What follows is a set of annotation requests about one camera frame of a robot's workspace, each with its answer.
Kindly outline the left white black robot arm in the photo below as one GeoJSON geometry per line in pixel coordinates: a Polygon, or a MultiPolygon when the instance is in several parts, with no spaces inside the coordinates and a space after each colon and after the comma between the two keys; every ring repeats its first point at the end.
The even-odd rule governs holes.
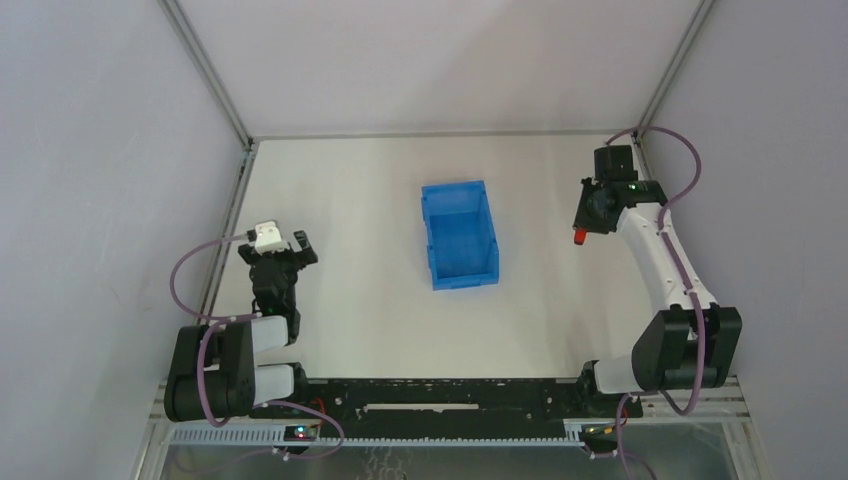
{"type": "Polygon", "coordinates": [[[256,361],[257,354],[292,345],[300,334],[298,274],[318,256],[304,232],[295,236],[298,250],[288,244],[264,253],[251,244],[238,247],[254,295],[249,314],[179,330],[165,387],[169,420],[221,426],[257,404],[289,397],[305,379],[297,363],[261,367],[256,361]]]}

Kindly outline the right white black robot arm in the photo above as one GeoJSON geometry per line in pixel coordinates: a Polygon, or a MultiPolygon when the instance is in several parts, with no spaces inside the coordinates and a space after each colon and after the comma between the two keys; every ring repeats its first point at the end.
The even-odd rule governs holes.
{"type": "Polygon", "coordinates": [[[590,246],[540,201],[496,183],[424,187],[346,214],[303,283],[299,358],[320,378],[536,378],[596,364],[635,391],[651,319],[713,296],[680,273],[658,207],[625,209],[590,246]]]}

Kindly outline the red handled screwdriver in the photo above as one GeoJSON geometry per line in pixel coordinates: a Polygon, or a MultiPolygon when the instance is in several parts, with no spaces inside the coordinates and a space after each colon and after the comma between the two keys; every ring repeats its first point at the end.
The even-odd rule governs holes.
{"type": "Polygon", "coordinates": [[[578,228],[574,232],[573,242],[575,245],[582,246],[585,244],[588,232],[585,229],[578,228]]]}

